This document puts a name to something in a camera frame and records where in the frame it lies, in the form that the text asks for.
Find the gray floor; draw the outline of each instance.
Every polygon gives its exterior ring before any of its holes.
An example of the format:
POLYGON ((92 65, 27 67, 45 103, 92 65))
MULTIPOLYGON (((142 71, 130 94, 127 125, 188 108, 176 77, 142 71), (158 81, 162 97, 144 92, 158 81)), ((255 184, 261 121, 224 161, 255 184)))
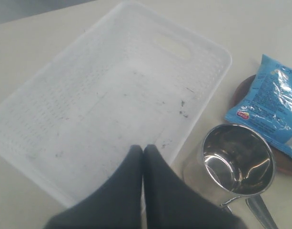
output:
POLYGON ((0 0, 0 24, 92 0, 0 0))

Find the wrapper logo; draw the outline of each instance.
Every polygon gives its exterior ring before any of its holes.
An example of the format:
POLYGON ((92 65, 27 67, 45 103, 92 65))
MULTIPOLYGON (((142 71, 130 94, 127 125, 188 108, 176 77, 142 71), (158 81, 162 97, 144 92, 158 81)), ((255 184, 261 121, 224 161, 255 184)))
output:
POLYGON ((243 118, 244 120, 248 120, 250 118, 250 114, 249 113, 243 112, 243 111, 240 111, 240 110, 237 111, 237 115, 239 117, 243 118))

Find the white plastic basket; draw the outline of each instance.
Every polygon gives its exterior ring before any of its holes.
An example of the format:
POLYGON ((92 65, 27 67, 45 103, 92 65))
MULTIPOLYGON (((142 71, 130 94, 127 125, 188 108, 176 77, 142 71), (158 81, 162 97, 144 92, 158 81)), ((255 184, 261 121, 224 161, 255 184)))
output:
POLYGON ((72 206, 130 145, 155 144, 171 163, 231 62, 221 46, 122 3, 0 105, 0 155, 72 206))

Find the mug handle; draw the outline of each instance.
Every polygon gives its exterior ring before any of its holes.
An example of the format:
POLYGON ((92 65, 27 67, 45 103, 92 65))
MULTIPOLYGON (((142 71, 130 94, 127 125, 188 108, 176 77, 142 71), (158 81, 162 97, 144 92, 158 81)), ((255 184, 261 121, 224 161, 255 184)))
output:
POLYGON ((278 229, 269 210, 267 209, 262 197, 260 195, 250 197, 245 200, 247 206, 250 208, 254 216, 262 224, 265 229, 278 229))

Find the wooden plate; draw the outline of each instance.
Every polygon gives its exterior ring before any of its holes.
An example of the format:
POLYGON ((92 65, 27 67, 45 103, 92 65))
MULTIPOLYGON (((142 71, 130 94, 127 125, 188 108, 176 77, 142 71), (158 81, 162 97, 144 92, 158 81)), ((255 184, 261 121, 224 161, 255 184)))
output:
MULTIPOLYGON (((232 96, 231 107, 237 105, 247 95, 250 86, 255 79, 255 76, 256 75, 250 76, 237 87, 235 93, 232 96)), ((292 176, 292 159, 275 147, 271 146, 271 148, 275 155, 277 170, 292 176)))

